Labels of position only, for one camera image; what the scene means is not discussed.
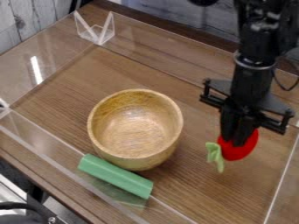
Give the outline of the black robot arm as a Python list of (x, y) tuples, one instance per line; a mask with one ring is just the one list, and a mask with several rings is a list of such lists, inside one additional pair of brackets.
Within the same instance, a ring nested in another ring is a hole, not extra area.
[(286, 133), (295, 111), (271, 93), (277, 62), (298, 47), (299, 0), (234, 0), (239, 49), (230, 80), (207, 79), (201, 101), (219, 109), (221, 136), (246, 144), (263, 127)]

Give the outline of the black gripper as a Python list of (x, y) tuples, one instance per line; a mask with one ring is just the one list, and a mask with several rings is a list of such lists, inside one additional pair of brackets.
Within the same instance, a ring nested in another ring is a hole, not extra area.
[(201, 101), (219, 109), (221, 135), (241, 147), (255, 129), (286, 133), (294, 110), (271, 93), (271, 81), (206, 79)]

